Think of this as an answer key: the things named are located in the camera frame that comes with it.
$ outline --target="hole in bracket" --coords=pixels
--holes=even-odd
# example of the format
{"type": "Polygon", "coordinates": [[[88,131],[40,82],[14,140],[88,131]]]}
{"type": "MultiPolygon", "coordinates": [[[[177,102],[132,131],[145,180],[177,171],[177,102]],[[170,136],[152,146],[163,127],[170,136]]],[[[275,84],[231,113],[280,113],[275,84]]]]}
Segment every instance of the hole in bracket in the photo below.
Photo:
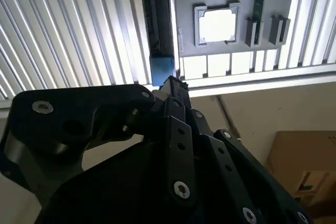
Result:
{"type": "Polygon", "coordinates": [[[229,165],[225,165],[225,168],[231,173],[232,172],[232,168],[231,168],[231,166],[229,166],[229,165]]]}
{"type": "Polygon", "coordinates": [[[185,134],[185,132],[184,132],[184,130],[183,129],[177,129],[177,131],[181,134],[181,135],[184,135],[185,134]]]}
{"type": "Polygon", "coordinates": [[[180,150],[182,150],[182,151],[185,150],[185,146],[184,146],[184,144],[178,143],[177,146],[178,146],[178,148],[179,148],[180,150]]]}

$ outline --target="cardboard box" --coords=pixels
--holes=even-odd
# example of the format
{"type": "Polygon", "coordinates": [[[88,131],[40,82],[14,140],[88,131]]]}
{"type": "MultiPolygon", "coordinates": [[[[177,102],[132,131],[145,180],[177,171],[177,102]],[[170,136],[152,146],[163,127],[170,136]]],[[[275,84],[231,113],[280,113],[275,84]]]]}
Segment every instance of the cardboard box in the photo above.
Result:
{"type": "Polygon", "coordinates": [[[322,217],[314,220],[314,224],[335,224],[336,216],[322,217]]]}
{"type": "Polygon", "coordinates": [[[336,200],[335,131],[278,132],[266,166],[303,206],[336,200]]]}

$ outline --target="ceiling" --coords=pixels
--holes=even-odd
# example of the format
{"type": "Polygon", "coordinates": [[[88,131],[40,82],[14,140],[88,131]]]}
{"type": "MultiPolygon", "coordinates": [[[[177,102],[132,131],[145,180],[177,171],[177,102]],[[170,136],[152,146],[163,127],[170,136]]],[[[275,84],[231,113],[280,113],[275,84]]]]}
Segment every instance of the ceiling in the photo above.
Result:
{"type": "MultiPolygon", "coordinates": [[[[336,0],[292,0],[280,49],[181,58],[190,96],[336,81],[335,16],[336,0]]],[[[0,109],[25,90],[132,83],[157,88],[142,0],[0,0],[0,109]]]]}

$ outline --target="gray mounting plate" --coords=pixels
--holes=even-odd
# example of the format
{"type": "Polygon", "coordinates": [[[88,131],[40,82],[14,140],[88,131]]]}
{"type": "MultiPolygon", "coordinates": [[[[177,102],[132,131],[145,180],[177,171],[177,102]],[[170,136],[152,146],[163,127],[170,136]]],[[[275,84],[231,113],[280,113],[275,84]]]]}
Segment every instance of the gray mounting plate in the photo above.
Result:
{"type": "Polygon", "coordinates": [[[269,50],[277,49],[283,45],[287,37],[282,36],[283,41],[270,42],[272,17],[279,15],[288,17],[291,0],[265,0],[263,9],[263,31],[261,43],[258,45],[248,46],[246,44],[247,35],[247,19],[251,18],[253,12],[254,0],[175,0],[176,5],[176,22],[178,27],[180,56],[197,56],[197,55],[212,55],[212,54],[228,54],[233,52],[243,52],[252,50],[269,50]],[[230,1],[239,1],[239,10],[237,17],[237,43],[216,42],[207,43],[204,47],[195,46],[195,26],[194,26],[194,6],[203,4],[208,7],[225,6],[230,1]]]}

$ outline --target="metal slat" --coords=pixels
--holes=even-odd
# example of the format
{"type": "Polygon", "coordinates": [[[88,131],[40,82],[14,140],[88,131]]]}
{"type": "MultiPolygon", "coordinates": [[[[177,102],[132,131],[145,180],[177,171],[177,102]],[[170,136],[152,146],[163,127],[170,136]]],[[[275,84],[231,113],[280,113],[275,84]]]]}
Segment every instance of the metal slat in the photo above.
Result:
{"type": "Polygon", "coordinates": [[[57,56],[52,52],[50,40],[45,31],[45,24],[41,19],[41,15],[34,0],[13,0],[17,9],[20,10],[21,18],[25,20],[27,32],[32,40],[36,54],[34,59],[39,69],[43,69],[43,78],[46,80],[48,88],[65,88],[66,84],[56,61],[57,56]]]}
{"type": "Polygon", "coordinates": [[[208,77],[224,76],[230,68],[230,54],[208,56],[208,77]]]}
{"type": "Polygon", "coordinates": [[[61,74],[63,81],[67,87],[79,87],[80,82],[78,76],[72,66],[69,52],[61,37],[57,20],[53,14],[52,5],[56,7],[55,1],[50,0],[29,0],[33,5],[42,32],[46,38],[46,42],[50,48],[50,52],[54,58],[57,69],[61,74]]]}
{"type": "Polygon", "coordinates": [[[249,73],[252,52],[237,52],[232,54],[231,74],[249,73]]]}
{"type": "Polygon", "coordinates": [[[12,86],[8,83],[6,76],[0,69],[0,78],[3,80],[3,85],[0,85],[0,99],[12,99],[16,92],[12,89],[12,86]]]}
{"type": "Polygon", "coordinates": [[[264,61],[265,61],[264,58],[265,58],[265,51],[257,51],[255,72],[262,72],[264,70],[264,61]]]}
{"type": "Polygon", "coordinates": [[[285,45],[281,47],[280,51],[280,58],[279,58],[279,65],[278,69],[285,69],[290,65],[290,52],[291,52],[291,41],[295,34],[295,26],[294,24],[297,23],[297,16],[300,10],[301,0],[292,0],[289,8],[288,18],[291,19],[288,35],[287,35],[287,42],[285,45]]]}
{"type": "Polygon", "coordinates": [[[316,9],[312,15],[312,24],[307,39],[307,46],[304,51],[304,58],[302,62],[303,66],[309,66],[312,63],[314,63],[314,65],[321,64],[324,56],[323,52],[321,52],[321,54],[314,54],[314,51],[319,40],[319,35],[321,35],[322,25],[326,21],[325,15],[327,4],[330,2],[330,0],[316,0],[316,2],[316,9]]]}
{"type": "Polygon", "coordinates": [[[187,80],[190,88],[211,87],[222,84],[234,84],[249,81],[260,81],[267,84],[268,80],[281,78],[295,78],[300,80],[300,76],[329,75],[336,80],[336,64],[325,64],[319,66],[309,66],[301,68],[281,69],[276,71],[263,71],[258,73],[236,74],[222,77],[202,78],[187,80]]]}
{"type": "Polygon", "coordinates": [[[128,57],[132,66],[132,74],[134,81],[137,81],[141,84],[147,83],[148,79],[145,74],[144,68],[135,66],[143,66],[143,56],[144,51],[141,48],[139,42],[139,26],[134,22],[134,15],[136,14],[135,1],[126,1],[126,0],[116,0],[116,4],[119,11],[119,16],[121,18],[121,25],[124,37],[127,41],[127,50],[128,57]]]}
{"type": "Polygon", "coordinates": [[[288,63],[289,68],[295,68],[298,66],[302,46],[304,45],[303,38],[309,30],[309,18],[311,15],[311,10],[315,9],[313,6],[313,0],[299,0],[300,7],[299,13],[296,16],[295,28],[293,31],[293,38],[291,41],[290,48],[290,59],[288,63]]]}

